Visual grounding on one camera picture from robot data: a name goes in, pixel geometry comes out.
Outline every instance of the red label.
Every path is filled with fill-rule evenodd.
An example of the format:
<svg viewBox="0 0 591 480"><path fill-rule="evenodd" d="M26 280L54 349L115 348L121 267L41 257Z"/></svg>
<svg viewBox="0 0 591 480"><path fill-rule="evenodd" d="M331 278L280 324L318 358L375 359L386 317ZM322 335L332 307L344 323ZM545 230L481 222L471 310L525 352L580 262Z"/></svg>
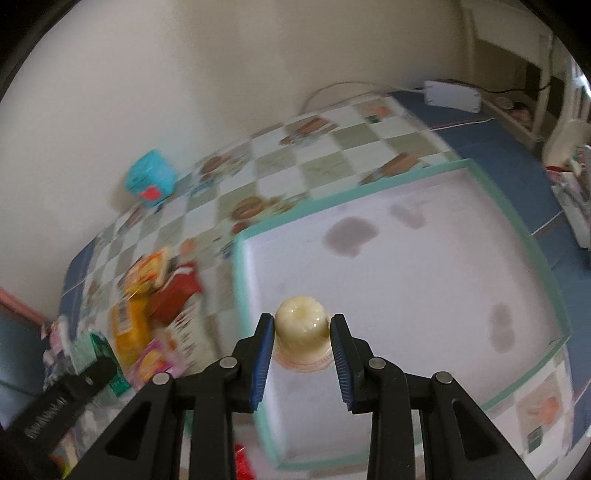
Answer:
<svg viewBox="0 0 591 480"><path fill-rule="evenodd" d="M162 196L162 192L156 185L150 185L139 196L148 202L155 202Z"/></svg>

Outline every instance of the green border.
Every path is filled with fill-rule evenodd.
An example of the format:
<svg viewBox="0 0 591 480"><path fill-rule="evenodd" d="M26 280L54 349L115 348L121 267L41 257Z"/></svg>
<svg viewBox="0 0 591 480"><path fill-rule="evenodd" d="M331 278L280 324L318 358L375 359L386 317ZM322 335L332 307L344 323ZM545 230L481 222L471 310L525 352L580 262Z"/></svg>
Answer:
<svg viewBox="0 0 591 480"><path fill-rule="evenodd" d="M288 212L271 217L240 232L236 237L233 251L233 282L234 294L236 297L236 308L238 310L242 335L249 336L252 333L248 326L248 291L246 288L246 265L244 252L244 243L247 239L278 226L285 225L286 223L294 222L295 220L299 220L305 216L311 215L312 213L317 213L336 205L371 195L372 193L380 192L382 190L397 187L406 183L411 183L416 180L432 177L441 173L460 170L463 168L467 169L468 172L485 189L492 200L505 214L516 233L519 235L526 250L529 262L536 270L542 282L543 289L554 308L558 326L560 328L560 332L562 333L562 337L553 342L552 347L547 351L542 360L540 360L525 375L513 382L509 387L494 396L494 398L491 400L482 404L481 408L483 410L489 410L501 400L507 398L509 395L515 392L515 390L517 390L531 377L533 377L566 343L571 335L571 324L566 312L562 294L554 279L550 266L548 265L544 254L542 253L542 250L540 250L540 247L538 246L535 239L531 237L530 232L528 231L527 227L523 223L523 220L513 205L511 205L511 202L505 197L495 182L476 164L474 160L471 159L456 160L419 170L411 170L395 177L383 178L374 183L354 187L351 190L337 193L324 199L308 200L297 205ZM275 444L272 440L271 431L267 422L265 406L262 403L259 406L258 411L255 413L255 424L261 438L263 450L265 451L269 461L278 470L310 470L313 468L329 468L332 466L340 466L350 463L361 463L367 460L368 452L363 452L358 455L349 455L342 458L321 460L316 462L284 462L280 459L277 449L275 448Z"/></svg>

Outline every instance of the white tray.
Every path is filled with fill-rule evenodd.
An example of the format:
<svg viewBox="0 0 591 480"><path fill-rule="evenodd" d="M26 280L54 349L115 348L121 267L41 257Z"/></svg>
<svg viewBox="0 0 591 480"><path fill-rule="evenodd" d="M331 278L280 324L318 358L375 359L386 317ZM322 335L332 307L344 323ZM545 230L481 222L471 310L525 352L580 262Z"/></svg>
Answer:
<svg viewBox="0 0 591 480"><path fill-rule="evenodd" d="M340 234L327 236L338 222ZM363 222L366 243L335 247ZM569 333L545 258L473 161L310 201L245 230L235 290L244 335L287 297L311 296L343 313L374 354L416 375L449 371L485 408L535 373ZM367 455L371 416L347 411L334 364L296 373L272 361L256 423L278 468Z"/></svg>

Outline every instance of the white power adapter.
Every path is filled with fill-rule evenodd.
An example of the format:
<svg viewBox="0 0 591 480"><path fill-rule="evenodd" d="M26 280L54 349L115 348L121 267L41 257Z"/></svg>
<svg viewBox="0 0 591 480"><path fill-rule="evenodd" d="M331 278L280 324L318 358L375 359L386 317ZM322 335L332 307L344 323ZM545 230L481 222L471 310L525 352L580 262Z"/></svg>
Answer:
<svg viewBox="0 0 591 480"><path fill-rule="evenodd" d="M475 88L435 80L427 80L423 88L426 105L446 106L472 113L480 112L482 96Z"/></svg>

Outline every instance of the dark spot on tray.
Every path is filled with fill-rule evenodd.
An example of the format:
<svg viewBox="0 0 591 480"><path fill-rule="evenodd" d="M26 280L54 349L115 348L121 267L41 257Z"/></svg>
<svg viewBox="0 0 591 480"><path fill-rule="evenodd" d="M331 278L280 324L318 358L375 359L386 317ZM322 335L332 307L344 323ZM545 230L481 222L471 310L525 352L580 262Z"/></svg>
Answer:
<svg viewBox="0 0 591 480"><path fill-rule="evenodd" d="M506 303L497 303L489 316L489 340L497 353L507 353L515 346L513 317Z"/></svg>
<svg viewBox="0 0 591 480"><path fill-rule="evenodd" d="M354 258L361 253L361 246L376 238L378 233L373 223L358 217L346 217L326 232L323 242L333 253Z"/></svg>
<svg viewBox="0 0 591 480"><path fill-rule="evenodd" d="M418 207L411 210L402 205L391 205L388 213L403 225L413 230L418 230L427 223L423 212Z"/></svg>

